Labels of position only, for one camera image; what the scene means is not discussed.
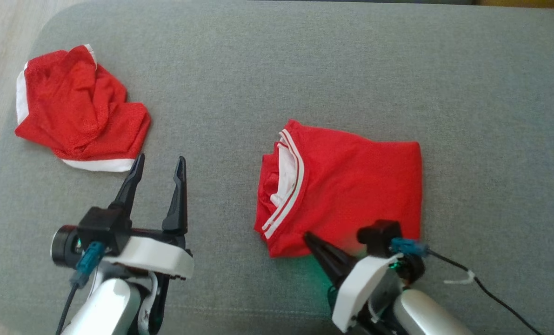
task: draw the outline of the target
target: gray couch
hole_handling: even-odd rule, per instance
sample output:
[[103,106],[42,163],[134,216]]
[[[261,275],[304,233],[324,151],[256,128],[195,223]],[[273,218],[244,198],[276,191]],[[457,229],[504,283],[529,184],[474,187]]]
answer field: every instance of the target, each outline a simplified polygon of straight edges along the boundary
[[[336,334],[311,257],[270,259],[253,231],[263,153],[289,118],[423,153],[423,240],[554,334],[554,10],[341,2],[109,1],[72,7],[31,56],[90,43],[153,124],[135,227],[157,228],[189,164],[192,280],[162,334]],[[107,205],[124,174],[0,140],[0,320],[54,332],[71,271],[51,237]],[[524,334],[464,273],[426,261],[419,287],[478,334]],[[70,314],[85,299],[79,292]]]

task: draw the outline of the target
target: wooden floor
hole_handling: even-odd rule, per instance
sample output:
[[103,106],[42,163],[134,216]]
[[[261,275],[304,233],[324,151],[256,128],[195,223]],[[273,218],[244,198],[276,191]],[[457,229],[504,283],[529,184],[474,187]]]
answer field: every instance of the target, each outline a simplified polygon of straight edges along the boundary
[[0,0],[0,132],[37,34],[55,13],[86,0]]

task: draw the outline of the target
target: camera lens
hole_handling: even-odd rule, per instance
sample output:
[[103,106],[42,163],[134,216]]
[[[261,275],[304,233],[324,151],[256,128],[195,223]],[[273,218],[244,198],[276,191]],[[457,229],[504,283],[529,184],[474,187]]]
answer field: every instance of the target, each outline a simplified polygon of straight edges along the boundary
[[52,261],[58,267],[74,268],[83,253],[76,226],[60,227],[53,236],[51,246]]

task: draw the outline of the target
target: blue connector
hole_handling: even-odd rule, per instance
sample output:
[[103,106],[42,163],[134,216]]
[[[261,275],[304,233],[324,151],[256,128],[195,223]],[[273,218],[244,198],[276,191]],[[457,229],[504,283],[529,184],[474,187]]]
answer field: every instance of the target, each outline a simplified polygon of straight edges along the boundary
[[70,278],[70,285],[77,285],[83,288],[89,281],[89,276],[99,265],[101,259],[105,256],[105,245],[102,242],[91,242],[85,251],[85,254],[76,264],[76,271]]
[[427,256],[430,247],[425,243],[406,238],[395,237],[390,242],[390,250],[394,253],[411,254],[420,257]]

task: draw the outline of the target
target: folded red shirt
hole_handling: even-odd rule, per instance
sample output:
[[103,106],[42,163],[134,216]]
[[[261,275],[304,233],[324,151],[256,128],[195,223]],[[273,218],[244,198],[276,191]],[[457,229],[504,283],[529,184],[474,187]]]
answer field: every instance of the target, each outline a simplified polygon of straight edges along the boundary
[[419,238],[419,143],[373,142],[294,120],[280,135],[262,157],[254,227],[271,257],[308,255],[306,231],[358,253],[358,229],[377,219],[399,221],[405,238]]
[[30,60],[17,79],[16,135],[70,166],[128,171],[151,124],[147,108],[97,64],[87,45]]

